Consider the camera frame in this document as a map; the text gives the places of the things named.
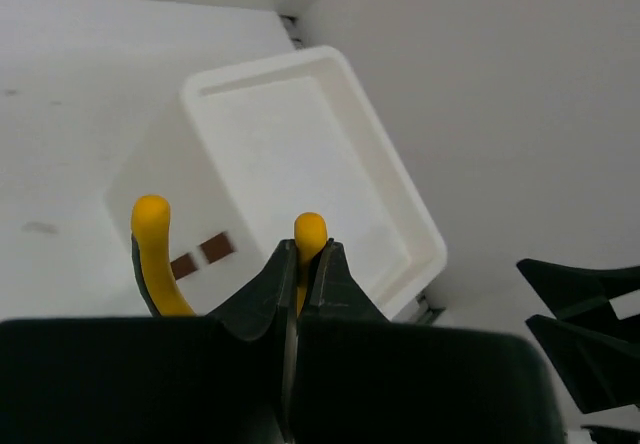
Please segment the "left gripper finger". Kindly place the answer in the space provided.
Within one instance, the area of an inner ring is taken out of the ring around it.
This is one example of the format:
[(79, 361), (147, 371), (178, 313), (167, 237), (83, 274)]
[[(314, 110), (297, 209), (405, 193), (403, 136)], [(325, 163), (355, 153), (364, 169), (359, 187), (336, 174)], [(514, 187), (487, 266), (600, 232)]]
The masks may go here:
[(389, 321), (352, 277), (341, 243), (329, 240), (306, 276), (297, 327), (294, 439), (372, 442), (380, 397), (370, 338)]

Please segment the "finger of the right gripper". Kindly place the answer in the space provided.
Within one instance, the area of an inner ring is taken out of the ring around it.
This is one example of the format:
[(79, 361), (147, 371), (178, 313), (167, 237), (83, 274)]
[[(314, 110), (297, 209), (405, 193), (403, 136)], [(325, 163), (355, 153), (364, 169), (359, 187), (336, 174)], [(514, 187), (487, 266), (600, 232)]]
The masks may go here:
[(523, 259), (519, 272), (559, 320), (592, 312), (617, 319), (611, 300), (639, 290), (639, 267), (584, 269)]
[(639, 316), (619, 318), (603, 294), (540, 298), (526, 325), (584, 414), (639, 405)]

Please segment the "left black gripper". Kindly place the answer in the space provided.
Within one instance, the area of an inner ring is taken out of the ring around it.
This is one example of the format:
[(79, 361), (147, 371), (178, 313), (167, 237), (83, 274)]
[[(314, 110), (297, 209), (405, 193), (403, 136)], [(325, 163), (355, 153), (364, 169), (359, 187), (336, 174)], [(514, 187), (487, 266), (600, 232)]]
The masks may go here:
[(285, 239), (215, 321), (4, 322), (2, 441), (564, 441), (548, 373), (524, 340), (309, 317), (297, 346), (296, 286)]

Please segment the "drawer brown handle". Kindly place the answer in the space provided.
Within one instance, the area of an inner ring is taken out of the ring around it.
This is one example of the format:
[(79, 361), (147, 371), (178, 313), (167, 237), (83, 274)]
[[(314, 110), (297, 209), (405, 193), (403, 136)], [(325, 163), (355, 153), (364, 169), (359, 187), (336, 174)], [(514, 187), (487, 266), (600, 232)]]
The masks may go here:
[(185, 253), (174, 259), (171, 263), (171, 271), (176, 281), (183, 279), (198, 270), (198, 266), (190, 253)]

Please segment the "yellow black pliers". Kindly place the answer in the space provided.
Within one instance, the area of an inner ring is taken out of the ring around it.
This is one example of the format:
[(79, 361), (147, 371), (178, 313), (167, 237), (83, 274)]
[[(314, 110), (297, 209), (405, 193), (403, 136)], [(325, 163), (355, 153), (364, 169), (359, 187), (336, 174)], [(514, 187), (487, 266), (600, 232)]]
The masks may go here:
[[(171, 208), (158, 195), (140, 197), (134, 204), (130, 227), (132, 260), (139, 265), (140, 293), (154, 316), (193, 316), (195, 311), (179, 290), (169, 260)], [(307, 212), (294, 222), (298, 256), (296, 312), (300, 313), (310, 287), (311, 263), (325, 247), (328, 232), (321, 215)]]

